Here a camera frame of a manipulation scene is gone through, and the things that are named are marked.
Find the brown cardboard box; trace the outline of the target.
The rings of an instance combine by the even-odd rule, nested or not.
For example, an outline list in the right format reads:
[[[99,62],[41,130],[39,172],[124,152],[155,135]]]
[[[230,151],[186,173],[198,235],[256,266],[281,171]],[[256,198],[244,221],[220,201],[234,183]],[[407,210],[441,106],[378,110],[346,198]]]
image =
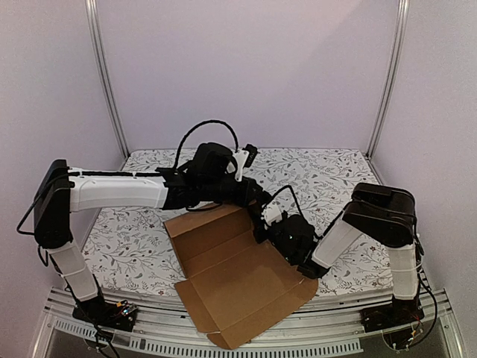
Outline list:
[[[256,242],[245,208],[184,213],[164,226],[185,276],[174,287],[197,331],[220,348],[249,342],[318,290],[271,243]]]

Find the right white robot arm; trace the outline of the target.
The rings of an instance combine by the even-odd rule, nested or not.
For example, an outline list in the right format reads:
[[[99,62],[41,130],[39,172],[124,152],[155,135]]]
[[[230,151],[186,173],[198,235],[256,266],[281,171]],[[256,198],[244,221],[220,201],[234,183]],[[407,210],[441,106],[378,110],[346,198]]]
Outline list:
[[[360,236],[368,236],[386,248],[390,261],[396,300],[386,307],[385,318],[401,325],[413,315],[423,249],[418,242],[415,199],[409,191],[358,183],[350,201],[321,235],[303,213],[289,215],[274,199],[262,192],[248,209],[258,243],[270,242],[303,276],[321,279]]]

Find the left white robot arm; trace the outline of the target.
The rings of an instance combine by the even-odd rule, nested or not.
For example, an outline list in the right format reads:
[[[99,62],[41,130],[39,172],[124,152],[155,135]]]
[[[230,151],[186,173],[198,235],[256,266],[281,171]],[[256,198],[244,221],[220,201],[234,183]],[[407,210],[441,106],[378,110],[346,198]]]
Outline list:
[[[194,176],[183,168],[158,168],[149,172],[96,171],[72,168],[54,160],[24,214],[33,218],[30,235],[45,249],[72,294],[82,302],[83,313],[103,324],[110,306],[75,243],[70,217],[104,208],[143,207],[155,210],[194,209],[200,203],[247,207],[265,203],[271,194],[253,178],[226,168]]]

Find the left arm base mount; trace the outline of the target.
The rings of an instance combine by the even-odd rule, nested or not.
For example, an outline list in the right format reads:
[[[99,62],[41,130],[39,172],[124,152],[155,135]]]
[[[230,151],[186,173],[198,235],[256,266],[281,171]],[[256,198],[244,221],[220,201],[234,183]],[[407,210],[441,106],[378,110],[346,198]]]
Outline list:
[[[137,305],[126,300],[109,303],[103,296],[87,301],[78,301],[73,310],[73,318],[101,327],[132,332],[138,313]]]

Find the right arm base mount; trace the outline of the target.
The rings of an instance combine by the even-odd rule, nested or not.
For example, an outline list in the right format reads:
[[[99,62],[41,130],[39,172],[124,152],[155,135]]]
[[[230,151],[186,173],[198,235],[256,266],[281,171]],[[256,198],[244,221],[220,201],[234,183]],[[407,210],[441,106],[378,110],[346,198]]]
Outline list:
[[[361,324],[366,333],[386,330],[422,320],[425,315],[420,300],[400,300],[392,297],[389,304],[364,308],[360,311]]]

